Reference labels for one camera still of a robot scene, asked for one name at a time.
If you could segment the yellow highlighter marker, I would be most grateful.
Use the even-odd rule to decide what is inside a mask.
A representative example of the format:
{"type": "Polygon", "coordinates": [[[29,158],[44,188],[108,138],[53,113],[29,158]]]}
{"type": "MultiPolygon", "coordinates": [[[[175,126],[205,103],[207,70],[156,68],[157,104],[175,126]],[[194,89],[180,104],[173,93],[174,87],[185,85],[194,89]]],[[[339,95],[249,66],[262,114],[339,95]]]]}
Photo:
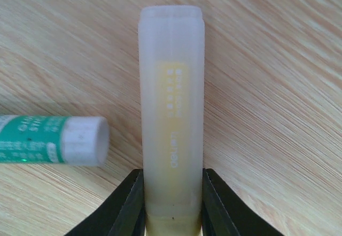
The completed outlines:
{"type": "Polygon", "coordinates": [[[145,7],[138,24],[148,235],[198,235],[205,23],[199,7],[145,7]]]}

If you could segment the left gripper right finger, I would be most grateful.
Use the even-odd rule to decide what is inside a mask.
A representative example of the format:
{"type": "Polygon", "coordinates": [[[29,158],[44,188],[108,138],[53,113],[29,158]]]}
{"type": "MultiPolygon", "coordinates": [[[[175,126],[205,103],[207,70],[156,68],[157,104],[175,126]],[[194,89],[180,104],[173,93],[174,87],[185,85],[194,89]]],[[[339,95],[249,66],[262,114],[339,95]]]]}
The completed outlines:
{"type": "Polygon", "coordinates": [[[213,169],[203,169],[202,199],[203,235],[283,235],[248,207],[213,169]]]}

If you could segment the green white glue stick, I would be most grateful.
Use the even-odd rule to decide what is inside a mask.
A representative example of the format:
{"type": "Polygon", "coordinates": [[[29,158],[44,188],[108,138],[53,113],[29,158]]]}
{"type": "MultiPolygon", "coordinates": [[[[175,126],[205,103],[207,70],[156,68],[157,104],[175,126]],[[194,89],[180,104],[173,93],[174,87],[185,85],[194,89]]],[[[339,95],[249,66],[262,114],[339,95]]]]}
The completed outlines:
{"type": "Polygon", "coordinates": [[[109,148],[104,117],[1,116],[1,163],[101,166],[109,148]]]}

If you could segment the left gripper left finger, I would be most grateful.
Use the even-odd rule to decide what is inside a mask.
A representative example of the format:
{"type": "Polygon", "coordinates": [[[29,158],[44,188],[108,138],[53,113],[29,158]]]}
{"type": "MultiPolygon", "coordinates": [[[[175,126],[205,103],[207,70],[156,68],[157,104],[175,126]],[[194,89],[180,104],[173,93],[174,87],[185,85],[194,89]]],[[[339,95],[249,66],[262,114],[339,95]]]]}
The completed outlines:
{"type": "Polygon", "coordinates": [[[143,170],[134,169],[112,194],[67,236],[145,234],[143,170]]]}

